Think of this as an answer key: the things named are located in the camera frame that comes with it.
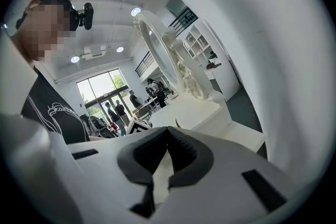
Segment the large window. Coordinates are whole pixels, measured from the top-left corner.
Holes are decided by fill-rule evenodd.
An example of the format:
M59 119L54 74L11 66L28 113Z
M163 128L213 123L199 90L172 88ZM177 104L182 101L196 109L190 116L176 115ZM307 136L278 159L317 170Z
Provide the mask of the large window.
M77 87L90 116L108 120L110 117L105 103L109 102L114 110L116 100L119 100L126 114L131 117L130 109L133 106L129 109L129 89L119 69L78 82Z

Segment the black rectangular slot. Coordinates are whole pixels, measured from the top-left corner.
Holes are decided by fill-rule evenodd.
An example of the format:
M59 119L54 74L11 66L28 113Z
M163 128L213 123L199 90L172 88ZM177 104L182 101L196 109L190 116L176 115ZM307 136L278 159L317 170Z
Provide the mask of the black rectangular slot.
M256 170L243 172L242 176L269 212L286 202L283 196Z
M74 159L82 159L82 158L85 158L85 157L88 157L88 156L91 156L97 153L98 151L96 150L87 150L87 151L76 152L76 153L73 153L72 155Z

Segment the neck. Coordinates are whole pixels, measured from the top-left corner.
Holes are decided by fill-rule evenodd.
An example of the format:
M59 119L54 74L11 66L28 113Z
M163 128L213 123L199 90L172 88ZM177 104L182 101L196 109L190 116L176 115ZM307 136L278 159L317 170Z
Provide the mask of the neck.
M22 57L27 61L27 63L31 66L34 67L34 61L32 58L29 56L27 53L27 50L25 49L24 43L22 42L21 36L20 36L20 31L16 32L15 35L10 37L14 46L16 49L20 52Z

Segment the person in black shirt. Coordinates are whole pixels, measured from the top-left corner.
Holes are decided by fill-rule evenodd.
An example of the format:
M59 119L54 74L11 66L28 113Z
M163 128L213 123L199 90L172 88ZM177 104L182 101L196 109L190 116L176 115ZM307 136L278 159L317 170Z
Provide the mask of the person in black shirt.
M130 101L132 102L133 106L136 109L141 109L142 104L139 102L139 100L137 99L137 97L134 95L134 92L132 90L130 90Z
M125 113L124 106L120 104L119 100L116 100L116 103L117 103L117 105L115 106L116 114L119 115L124 124L128 126L130 124L130 120L128 119L127 114Z
M70 28L71 11L74 9L70 0L32 0L16 23L17 32L10 37L38 75L21 115L61 134L67 144L95 138L89 138L82 120L35 68L34 61L43 60L45 51L56 50L57 44L76 30L73 24Z
M111 104L109 102L106 102L105 106L107 107L107 112L109 113L109 115L111 117L112 124L115 123L119 127L119 129L121 131L121 136L126 135L126 130L125 130L125 127L124 127L120 117L111 110Z

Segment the railing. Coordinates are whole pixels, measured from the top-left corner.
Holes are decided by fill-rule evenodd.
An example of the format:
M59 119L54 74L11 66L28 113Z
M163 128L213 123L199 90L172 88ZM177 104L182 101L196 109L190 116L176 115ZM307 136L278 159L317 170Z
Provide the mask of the railing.
M169 25L176 30L176 36L183 32L189 25L196 21L198 17L188 7L184 9L180 15Z
M152 64L152 62L154 62L154 58L150 52L147 52L147 54L145 55L145 57L143 57L138 67L135 69L139 77L141 77L141 75L144 74L144 72Z

